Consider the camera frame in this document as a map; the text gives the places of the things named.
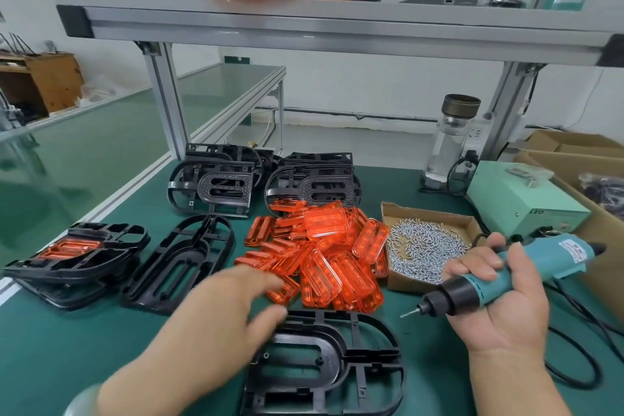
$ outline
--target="aluminum shelf frame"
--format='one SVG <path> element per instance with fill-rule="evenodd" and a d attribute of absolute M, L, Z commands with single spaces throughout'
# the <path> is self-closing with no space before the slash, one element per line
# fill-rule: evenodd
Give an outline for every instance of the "aluminum shelf frame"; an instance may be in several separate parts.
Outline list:
<path fill-rule="evenodd" d="M 507 142 L 536 66 L 619 66 L 621 59 L 605 55 L 618 49 L 624 32 L 624 13 L 617 12 L 332 0 L 57 3 L 73 10 L 71 19 L 61 16 L 69 36 L 504 61 L 488 112 L 494 124 L 487 160 Z"/>

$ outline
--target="cardboard box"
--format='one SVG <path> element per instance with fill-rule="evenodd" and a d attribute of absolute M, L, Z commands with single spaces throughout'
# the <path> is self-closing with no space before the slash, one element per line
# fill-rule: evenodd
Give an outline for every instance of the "cardboard box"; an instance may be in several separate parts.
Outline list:
<path fill-rule="evenodd" d="M 602 242 L 607 248 L 589 263 L 581 279 L 624 322 L 624 221 L 587 199 L 578 177 L 581 173 L 624 177 L 624 159 L 525 151 L 514 160 L 550 169 L 555 173 L 551 181 L 592 212 L 574 233 L 589 242 Z"/>
<path fill-rule="evenodd" d="M 393 202 L 381 203 L 381 217 L 389 227 L 392 227 L 402 219 L 420 219 L 421 221 L 441 223 L 442 227 L 448 230 L 457 231 L 457 234 L 464 239 L 466 245 L 483 231 L 474 217 L 469 215 L 448 214 L 439 211 L 428 211 L 426 209 L 412 209 L 410 207 L 400 207 Z M 395 291 L 408 293 L 425 294 L 435 288 L 434 284 L 408 278 L 405 275 L 392 270 L 392 264 L 388 263 L 387 288 Z"/>
<path fill-rule="evenodd" d="M 624 158 L 624 146 L 602 135 L 537 130 L 527 141 L 528 150 Z"/>

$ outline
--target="white wall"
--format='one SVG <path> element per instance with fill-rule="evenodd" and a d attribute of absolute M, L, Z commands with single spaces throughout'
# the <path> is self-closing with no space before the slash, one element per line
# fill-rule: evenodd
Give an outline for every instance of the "white wall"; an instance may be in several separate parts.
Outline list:
<path fill-rule="evenodd" d="M 44 49 L 44 40 L 53 40 L 59 50 L 75 54 L 87 84 L 110 88 L 112 83 L 120 92 L 149 84 L 143 56 L 133 43 L 67 37 L 54 0 L 0 0 L 0 11 L 6 19 L 0 32 L 15 32 L 35 50 Z M 214 46 L 176 46 L 174 57 L 178 74 L 219 60 Z"/>
<path fill-rule="evenodd" d="M 587 10 L 600 6 L 602 1 L 588 0 Z M 494 94 L 502 70 L 501 63 L 459 59 L 249 48 L 220 48 L 220 52 L 222 55 L 251 57 L 255 64 L 286 65 L 287 106 L 405 116 L 437 117 L 442 98 L 451 92 L 480 97 L 484 111 Z M 529 123 L 572 124 L 582 112 L 595 86 L 598 72 L 596 68 L 547 66 L 539 76 L 534 102 L 528 111 Z M 347 117 L 296 113 L 288 113 L 286 121 L 400 131 L 431 130 L 430 124 L 358 121 Z M 607 132 L 614 136 L 618 133 Z"/>

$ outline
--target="right hand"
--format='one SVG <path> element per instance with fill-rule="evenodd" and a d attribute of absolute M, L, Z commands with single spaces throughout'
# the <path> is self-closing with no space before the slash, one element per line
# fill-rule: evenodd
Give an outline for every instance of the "right hand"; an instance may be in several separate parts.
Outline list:
<path fill-rule="evenodd" d="M 442 279 L 472 273 L 487 281 L 496 279 L 496 270 L 505 265 L 491 247 L 503 246 L 505 239 L 493 233 L 487 247 L 476 247 L 466 255 L 450 260 Z M 507 253 L 513 290 L 487 307 L 448 321 L 465 342 L 471 355 L 511 352 L 521 357 L 543 360 L 548 332 L 549 302 L 542 279 L 521 244 L 513 244 Z"/>

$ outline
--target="electric screwdriver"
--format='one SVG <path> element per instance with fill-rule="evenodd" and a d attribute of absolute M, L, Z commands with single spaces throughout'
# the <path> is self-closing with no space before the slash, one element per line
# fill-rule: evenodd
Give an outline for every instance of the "electric screwdriver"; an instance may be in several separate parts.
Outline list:
<path fill-rule="evenodd" d="M 585 264 L 606 250 L 604 244 L 588 243 L 572 234 L 544 238 L 527 238 L 522 242 L 524 250 L 535 264 L 542 281 L 565 278 L 585 271 Z M 494 252 L 506 261 L 508 246 L 495 247 Z M 507 266 L 497 272 L 494 281 L 485 281 L 472 274 L 458 275 L 444 281 L 430 293 L 410 314 L 429 314 L 437 317 L 448 314 L 466 314 L 488 305 L 510 291 L 511 271 Z"/>

